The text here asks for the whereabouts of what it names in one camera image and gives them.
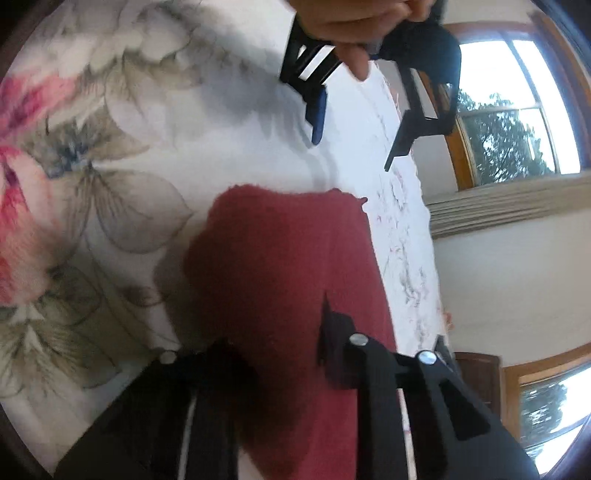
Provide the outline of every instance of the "red cloth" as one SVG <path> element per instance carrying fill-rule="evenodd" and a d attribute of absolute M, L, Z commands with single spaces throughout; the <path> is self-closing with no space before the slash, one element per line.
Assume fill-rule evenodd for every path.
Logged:
<path fill-rule="evenodd" d="M 365 201 L 235 187 L 187 254 L 203 327 L 258 374 L 260 404 L 242 419 L 242 441 L 267 480 L 355 478 L 355 392 L 329 387 L 317 345 L 326 293 L 333 311 L 394 350 Z"/>

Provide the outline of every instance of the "wooden furniture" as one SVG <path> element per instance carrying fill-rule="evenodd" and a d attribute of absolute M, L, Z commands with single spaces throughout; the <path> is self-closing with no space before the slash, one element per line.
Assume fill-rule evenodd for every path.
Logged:
<path fill-rule="evenodd" d="M 482 353 L 456 352 L 456 361 L 464 382 L 494 414 L 502 418 L 501 358 Z"/>

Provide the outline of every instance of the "tree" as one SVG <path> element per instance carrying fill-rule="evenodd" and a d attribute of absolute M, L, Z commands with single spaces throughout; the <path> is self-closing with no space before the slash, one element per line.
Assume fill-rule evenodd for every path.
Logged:
<path fill-rule="evenodd" d="M 460 90 L 460 112 L 510 106 L 498 93 L 490 103 L 476 103 Z M 552 173 L 540 151 L 540 139 L 519 120 L 518 111 L 482 113 L 462 118 L 478 170 L 480 184 Z"/>
<path fill-rule="evenodd" d="M 543 442 L 562 421 L 560 406 L 567 388 L 551 383 L 523 392 L 521 396 L 521 440 L 528 445 Z"/>

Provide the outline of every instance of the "metal screw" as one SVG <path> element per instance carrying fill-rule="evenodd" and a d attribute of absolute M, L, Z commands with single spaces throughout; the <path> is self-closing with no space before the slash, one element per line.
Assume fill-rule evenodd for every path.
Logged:
<path fill-rule="evenodd" d="M 355 346 L 365 346 L 369 339 L 363 333 L 354 333 L 349 337 L 349 342 Z"/>
<path fill-rule="evenodd" d="M 418 354 L 418 359 L 422 364 L 433 365 L 437 361 L 437 355 L 429 350 L 423 350 Z"/>
<path fill-rule="evenodd" d="M 167 350 L 160 354 L 160 363 L 163 365 L 172 365 L 177 361 L 177 352 Z"/>

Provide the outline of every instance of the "human hand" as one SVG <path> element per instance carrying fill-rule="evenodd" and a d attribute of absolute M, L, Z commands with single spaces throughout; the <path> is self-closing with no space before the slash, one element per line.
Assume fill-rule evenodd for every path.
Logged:
<path fill-rule="evenodd" d="M 301 26 L 335 44 L 335 53 L 359 80 L 369 75 L 362 44 L 390 33 L 403 20 L 427 19 L 435 0 L 289 0 Z"/>

